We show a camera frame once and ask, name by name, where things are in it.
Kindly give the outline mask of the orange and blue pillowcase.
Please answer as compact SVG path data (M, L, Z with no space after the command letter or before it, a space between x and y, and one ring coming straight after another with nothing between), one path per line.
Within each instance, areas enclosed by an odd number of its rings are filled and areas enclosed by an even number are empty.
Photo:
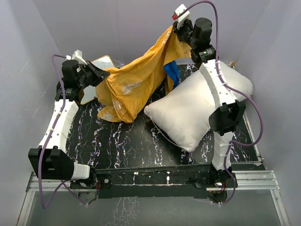
M110 122L132 123L154 91L166 82L166 93L180 81L176 60L190 57L190 47L178 41L170 26L141 57L122 68L108 68L109 77L95 89L103 108L98 117Z

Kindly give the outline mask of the white pillow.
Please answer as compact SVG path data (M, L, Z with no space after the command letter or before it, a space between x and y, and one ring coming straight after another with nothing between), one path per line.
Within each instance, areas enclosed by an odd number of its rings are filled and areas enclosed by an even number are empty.
M210 130L208 119L214 111L214 98L200 71L193 72L165 97L144 108L167 139L187 152L195 151Z

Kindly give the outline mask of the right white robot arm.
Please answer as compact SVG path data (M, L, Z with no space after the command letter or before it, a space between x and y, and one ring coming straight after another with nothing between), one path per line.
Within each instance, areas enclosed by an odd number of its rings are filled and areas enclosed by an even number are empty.
M207 18L198 18L195 23L189 19L176 19L173 31L179 41L187 43L191 50L191 59L204 76L214 98L215 110L209 116L209 126L214 132L213 173L210 183L222 186L231 173L230 141L242 119L246 105L226 87L226 79L220 69L217 49L211 45L212 22Z

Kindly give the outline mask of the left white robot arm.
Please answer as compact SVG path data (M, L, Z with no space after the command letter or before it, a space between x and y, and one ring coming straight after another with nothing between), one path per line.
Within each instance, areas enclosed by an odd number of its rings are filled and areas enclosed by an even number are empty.
M73 161L66 153L66 141L79 105L96 97L96 86L109 76L114 64L109 56L94 61L72 57L62 63L64 87L56 87L55 107L47 131L38 147L28 153L36 175L41 179L80 180L92 188L97 183L91 167Z

